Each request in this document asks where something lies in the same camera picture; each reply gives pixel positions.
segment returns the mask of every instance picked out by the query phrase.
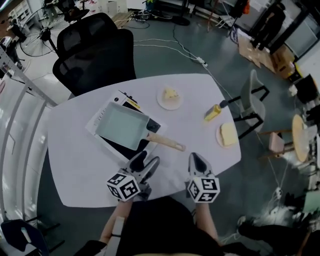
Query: mesh chair back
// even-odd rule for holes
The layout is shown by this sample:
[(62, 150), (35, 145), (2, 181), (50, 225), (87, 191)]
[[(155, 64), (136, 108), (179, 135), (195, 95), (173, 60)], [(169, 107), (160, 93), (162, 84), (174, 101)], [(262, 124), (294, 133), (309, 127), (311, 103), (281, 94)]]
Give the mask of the mesh chair back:
[(75, 47), (53, 66), (53, 74), (75, 96), (136, 79), (134, 36), (127, 29), (90, 46)]
[(243, 106), (243, 110), (245, 112), (254, 112), (251, 91), (254, 88), (259, 88), (263, 85), (264, 84), (262, 82), (260, 82), (257, 77), (257, 71), (255, 69), (251, 70), (250, 77), (248, 77), (248, 79), (244, 83), (244, 85), (241, 89), (241, 94), (240, 94), (241, 103)]
[(56, 4), (56, 6), (59, 8), (59, 10), (63, 13), (69, 12), (73, 7), (76, 6), (74, 0), (59, 0), (59, 2)]
[(103, 12), (85, 17), (60, 32), (57, 38), (58, 53), (63, 56), (76, 46), (92, 45), (117, 30), (112, 19)]

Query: desk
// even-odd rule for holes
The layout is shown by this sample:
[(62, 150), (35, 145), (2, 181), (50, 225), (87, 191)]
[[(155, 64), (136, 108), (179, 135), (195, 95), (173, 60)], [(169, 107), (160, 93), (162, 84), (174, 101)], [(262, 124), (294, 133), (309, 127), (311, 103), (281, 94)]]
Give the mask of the desk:
[[(172, 85), (183, 94), (182, 106), (168, 111), (158, 105), (157, 91)], [(185, 189), (191, 152), (206, 158), (214, 174), (220, 174), (240, 161), (239, 143), (221, 147), (216, 131), (233, 122), (228, 107), (211, 122), (205, 112), (224, 97), (207, 74), (173, 74), (130, 80), (96, 89), (68, 100), (51, 111), (48, 125), (49, 159), (53, 180), (62, 203), (69, 207), (112, 207), (117, 200), (106, 186), (123, 162), (99, 144), (85, 126), (110, 95), (120, 90), (132, 96), (168, 128), (165, 136), (186, 145), (181, 152), (157, 145), (151, 156), (160, 157), (160, 166), (149, 180), (150, 200)]]
[(309, 154), (309, 141), (305, 141), (301, 138), (302, 130), (305, 128), (305, 123), (301, 116), (298, 114), (294, 115), (292, 120), (292, 138), (294, 151), (299, 161), (305, 162)]

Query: square frying pan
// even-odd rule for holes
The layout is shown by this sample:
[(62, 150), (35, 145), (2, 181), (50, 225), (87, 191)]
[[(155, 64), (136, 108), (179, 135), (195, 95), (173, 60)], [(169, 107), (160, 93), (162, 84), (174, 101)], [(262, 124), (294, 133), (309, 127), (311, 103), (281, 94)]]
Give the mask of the square frying pan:
[(149, 116), (128, 107), (110, 102), (95, 133), (99, 136), (136, 151), (141, 140), (156, 142), (179, 151), (186, 146), (147, 129)]

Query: bottle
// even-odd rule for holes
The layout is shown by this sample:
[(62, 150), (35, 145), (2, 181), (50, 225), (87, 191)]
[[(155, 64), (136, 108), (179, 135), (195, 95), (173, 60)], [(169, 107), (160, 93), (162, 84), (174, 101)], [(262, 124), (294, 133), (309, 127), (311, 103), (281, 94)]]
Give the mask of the bottle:
[(216, 116), (218, 116), (222, 109), (225, 108), (228, 105), (228, 102), (226, 100), (223, 100), (220, 102), (220, 104), (215, 104), (212, 108), (210, 108), (204, 115), (204, 120), (210, 121)]

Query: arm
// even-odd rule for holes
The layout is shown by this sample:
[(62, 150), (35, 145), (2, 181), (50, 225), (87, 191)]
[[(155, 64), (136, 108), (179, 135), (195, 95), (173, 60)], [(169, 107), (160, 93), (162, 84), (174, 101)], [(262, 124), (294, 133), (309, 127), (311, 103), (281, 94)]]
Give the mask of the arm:
[(216, 226), (211, 217), (208, 203), (195, 204), (196, 226), (211, 236), (217, 243), (219, 243)]
[(268, 23), (269, 19), (272, 18), (273, 16), (275, 16), (275, 14), (273, 12), (271, 12), (270, 15), (268, 16), (268, 18), (266, 18), (265, 23)]
[(302, 252), (304, 250), (304, 247), (306, 246), (307, 242), (308, 242), (308, 239), (310, 237), (310, 232), (308, 232), (302, 242), (302, 245), (300, 246), (300, 249), (298, 250), (297, 254), (295, 256), (302, 256)]
[(116, 222), (116, 218), (123, 217), (126, 219), (130, 214), (133, 202), (134, 202), (133, 198), (126, 201), (126, 202), (119, 201), (119, 203), (116, 206), (116, 208), (114, 209), (111, 217), (109, 218), (109, 220), (107, 221), (107, 223), (104, 226), (101, 237), (99, 239), (100, 242), (103, 242), (106, 244), (109, 242), (111, 235), (112, 235), (112, 230), (113, 230), (115, 222)]

